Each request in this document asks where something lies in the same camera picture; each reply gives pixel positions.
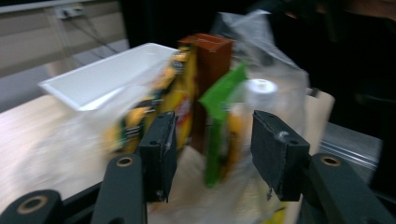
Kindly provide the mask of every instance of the wooden table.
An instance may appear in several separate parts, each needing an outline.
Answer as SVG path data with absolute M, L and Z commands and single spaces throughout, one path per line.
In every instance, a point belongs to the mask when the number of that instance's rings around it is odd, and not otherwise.
M 333 101 L 332 96 L 322 91 L 316 97 L 306 97 L 304 138 L 311 144 L 311 154 L 318 151 Z M 0 114 L 0 212 L 21 196 L 15 193 L 17 186 L 13 172 L 24 156 L 69 118 L 70 113 L 51 95 L 39 97 Z M 288 207 L 286 223 L 295 220 L 298 209 L 298 204 Z

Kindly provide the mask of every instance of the white tray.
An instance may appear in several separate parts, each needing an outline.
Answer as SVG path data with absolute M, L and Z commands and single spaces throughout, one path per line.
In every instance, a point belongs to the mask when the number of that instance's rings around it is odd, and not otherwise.
M 74 111 L 94 110 L 126 85 L 149 86 L 175 51 L 147 43 L 38 85 Z

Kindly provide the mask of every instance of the green snack bag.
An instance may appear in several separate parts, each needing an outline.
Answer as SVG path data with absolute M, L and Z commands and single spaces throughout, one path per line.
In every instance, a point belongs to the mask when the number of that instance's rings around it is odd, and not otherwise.
M 208 187 L 213 188 L 221 178 L 221 148 L 224 147 L 225 132 L 224 124 L 227 120 L 228 99 L 233 93 L 235 87 L 241 82 L 247 80 L 246 63 L 241 63 L 234 70 L 228 72 L 219 79 L 206 93 L 199 99 L 199 102 L 205 107 L 207 115 L 211 118 L 212 123 L 207 132 L 206 144 L 206 169 L 205 183 Z

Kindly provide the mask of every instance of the transparent plastic bag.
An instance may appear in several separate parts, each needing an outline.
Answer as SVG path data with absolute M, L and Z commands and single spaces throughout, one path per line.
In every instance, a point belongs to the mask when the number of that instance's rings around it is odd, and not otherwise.
M 101 134 L 148 93 L 147 86 L 125 85 L 98 109 L 79 112 L 61 124 L 23 155 L 13 171 L 18 197 L 54 189 L 65 199 L 102 181 L 111 155 Z
M 302 134 L 308 74 L 276 47 L 267 14 L 263 10 L 247 15 L 221 12 L 211 34 L 235 40 L 233 65 L 246 61 L 249 78 L 266 79 L 278 86 L 275 113 Z
M 266 14 L 262 10 L 247 15 L 220 13 L 213 25 L 211 34 L 234 40 L 232 69 L 245 61 L 248 78 L 264 79 L 277 86 L 269 99 L 254 104 L 247 99 L 251 96 L 248 86 L 242 83 L 231 94 L 228 107 L 241 117 L 242 130 L 251 128 L 252 112 L 259 109 L 276 114 L 298 134 L 303 134 L 308 74 L 276 48 Z M 252 163 L 249 137 L 244 136 L 238 162 L 227 178 L 213 189 L 204 184 L 205 158 L 186 148 L 179 158 L 169 204 L 154 205 L 148 221 L 253 224 L 275 218 L 274 213 L 284 205 L 276 196 L 268 197 L 271 190 Z

